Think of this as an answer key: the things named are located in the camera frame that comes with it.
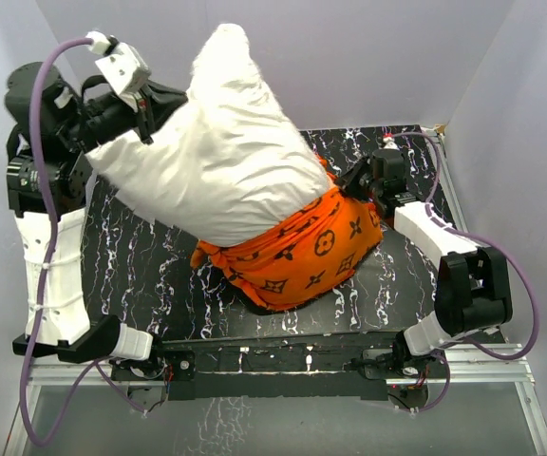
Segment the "orange patterned pillowcase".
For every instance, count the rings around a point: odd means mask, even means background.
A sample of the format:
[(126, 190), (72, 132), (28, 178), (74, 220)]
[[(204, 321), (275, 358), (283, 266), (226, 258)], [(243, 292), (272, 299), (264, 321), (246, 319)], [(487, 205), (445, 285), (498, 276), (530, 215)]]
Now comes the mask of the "orange patterned pillowcase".
[(254, 304), (281, 312), (352, 277), (382, 239), (374, 204), (348, 197), (333, 185), (254, 239), (233, 247), (199, 241), (190, 265), (197, 269), (210, 260)]

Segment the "white pillow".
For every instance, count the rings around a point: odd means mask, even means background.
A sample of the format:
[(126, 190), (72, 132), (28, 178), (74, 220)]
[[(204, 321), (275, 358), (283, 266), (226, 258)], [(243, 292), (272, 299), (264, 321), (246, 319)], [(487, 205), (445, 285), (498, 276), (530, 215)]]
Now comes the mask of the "white pillow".
[(231, 247), (331, 189), (251, 57), (241, 26), (215, 29), (193, 63), (187, 96), (151, 143), (128, 132), (87, 156), (143, 219)]

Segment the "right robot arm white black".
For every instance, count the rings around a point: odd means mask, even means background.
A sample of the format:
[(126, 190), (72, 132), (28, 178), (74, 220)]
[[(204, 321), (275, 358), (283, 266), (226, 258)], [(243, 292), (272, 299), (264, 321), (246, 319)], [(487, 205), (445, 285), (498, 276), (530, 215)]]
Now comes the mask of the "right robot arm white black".
[(396, 334), (391, 350), (371, 357), (364, 368), (417, 375), (435, 351), (473, 333), (497, 327), (513, 315), (507, 260), (495, 247), (484, 247), (452, 231), (429, 202), (408, 190), (406, 161), (398, 150), (380, 149), (358, 161), (335, 180), (341, 192), (371, 200), (381, 219), (410, 240), (436, 267), (433, 311)]

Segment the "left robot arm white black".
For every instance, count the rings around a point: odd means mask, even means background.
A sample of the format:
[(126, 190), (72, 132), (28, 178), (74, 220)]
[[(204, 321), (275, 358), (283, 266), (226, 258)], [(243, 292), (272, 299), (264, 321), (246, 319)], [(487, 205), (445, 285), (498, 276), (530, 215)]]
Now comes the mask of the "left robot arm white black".
[(30, 103), (41, 63), (16, 68), (8, 77), (5, 107), (16, 121), (7, 143), (9, 209), (23, 241), (28, 284), (28, 323), (11, 345), (14, 354), (55, 355), (82, 364), (104, 358), (132, 362), (142, 377), (154, 379), (166, 357), (148, 332), (129, 327), (115, 315), (91, 322), (82, 286), (82, 239), (86, 185), (91, 167), (86, 153), (126, 132), (149, 139), (187, 100), (184, 92), (149, 81), (133, 111), (114, 91), (87, 99), (104, 83), (87, 78), (80, 91), (56, 67), (46, 74), (41, 95), (42, 165), (29, 138)]

